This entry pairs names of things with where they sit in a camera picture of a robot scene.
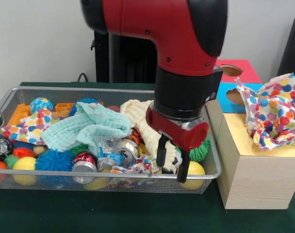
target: polka dot fabric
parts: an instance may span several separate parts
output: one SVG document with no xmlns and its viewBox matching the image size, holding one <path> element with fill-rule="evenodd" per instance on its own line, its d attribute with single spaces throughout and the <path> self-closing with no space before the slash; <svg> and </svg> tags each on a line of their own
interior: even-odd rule
<svg viewBox="0 0 295 233">
<path fill-rule="evenodd" d="M 20 120 L 20 124 L 5 126 L 0 129 L 0 134 L 16 141 L 28 142 L 34 145 L 44 145 L 41 134 L 58 120 L 52 118 L 50 110 L 39 109 L 31 116 Z"/>
<path fill-rule="evenodd" d="M 237 80 L 247 131 L 262 150 L 295 146 L 295 75 L 275 77 L 255 92 Z"/>
</svg>

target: metal basket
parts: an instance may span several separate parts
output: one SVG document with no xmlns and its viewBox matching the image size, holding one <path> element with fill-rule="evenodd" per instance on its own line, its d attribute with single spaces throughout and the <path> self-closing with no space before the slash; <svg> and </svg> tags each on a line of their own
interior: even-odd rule
<svg viewBox="0 0 295 233">
<path fill-rule="evenodd" d="M 94 98 L 105 106 L 121 105 L 128 100 L 152 100 L 153 91 L 54 88 L 54 87 L 15 87 L 9 90 L 0 101 L 0 126 L 4 126 L 12 116 L 16 106 L 30 104 L 37 97 L 46 97 L 55 106 L 58 103 L 76 102 L 82 98 Z M 203 116 L 208 121 L 206 109 Z M 117 192 L 147 193 L 196 193 L 202 194 L 212 179 L 221 173 L 221 165 L 213 135 L 210 134 L 210 149 L 207 158 L 201 163 L 206 175 L 188 176 L 188 188 L 183 188 L 173 174 L 121 174 L 101 172 L 56 172 L 30 170 L 0 170 L 0 189 L 37 189 L 37 190 L 98 190 Z M 89 184 L 76 183 L 73 177 L 95 177 Z M 26 186 L 16 182 L 24 181 Z"/>
</svg>

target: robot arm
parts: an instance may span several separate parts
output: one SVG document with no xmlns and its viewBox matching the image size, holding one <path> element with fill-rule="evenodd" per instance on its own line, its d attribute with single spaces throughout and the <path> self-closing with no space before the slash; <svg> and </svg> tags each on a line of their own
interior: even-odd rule
<svg viewBox="0 0 295 233">
<path fill-rule="evenodd" d="M 182 149 L 178 180 L 184 182 L 188 153 L 201 145 L 208 124 L 201 108 L 216 98 L 220 55 L 227 23 L 227 0 L 81 0 L 85 20 L 98 32 L 149 39 L 156 45 L 155 101 L 146 120 L 162 133 L 157 163 L 164 163 L 167 140 Z"/>
</svg>

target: green spiky ball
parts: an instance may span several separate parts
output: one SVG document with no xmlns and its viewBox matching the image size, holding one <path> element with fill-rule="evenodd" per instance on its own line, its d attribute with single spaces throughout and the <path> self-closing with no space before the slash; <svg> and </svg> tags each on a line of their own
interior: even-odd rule
<svg viewBox="0 0 295 233">
<path fill-rule="evenodd" d="M 76 146 L 70 150 L 70 152 L 75 157 L 77 154 L 81 152 L 89 151 L 89 147 L 86 144 L 80 144 L 79 146 Z"/>
<path fill-rule="evenodd" d="M 8 169 L 12 169 L 14 164 L 19 160 L 18 157 L 15 157 L 13 154 L 7 155 L 5 158 L 4 162 L 7 165 Z"/>
<path fill-rule="evenodd" d="M 200 147 L 191 150 L 190 159 L 195 162 L 202 162 L 207 157 L 210 148 L 210 136 L 208 135 Z"/>
</svg>

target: orange toy block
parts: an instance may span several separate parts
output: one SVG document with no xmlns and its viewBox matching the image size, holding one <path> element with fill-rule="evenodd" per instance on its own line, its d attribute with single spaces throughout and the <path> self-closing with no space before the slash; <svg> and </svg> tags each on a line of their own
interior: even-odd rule
<svg viewBox="0 0 295 233">
<path fill-rule="evenodd" d="M 20 119 L 29 117 L 30 115 L 31 113 L 29 105 L 25 105 L 25 103 L 18 104 L 7 126 L 18 125 L 21 123 Z"/>
<path fill-rule="evenodd" d="M 63 110 L 71 111 L 71 108 L 74 104 L 75 103 L 58 103 L 55 107 L 55 111 L 58 113 L 62 112 Z"/>
</svg>

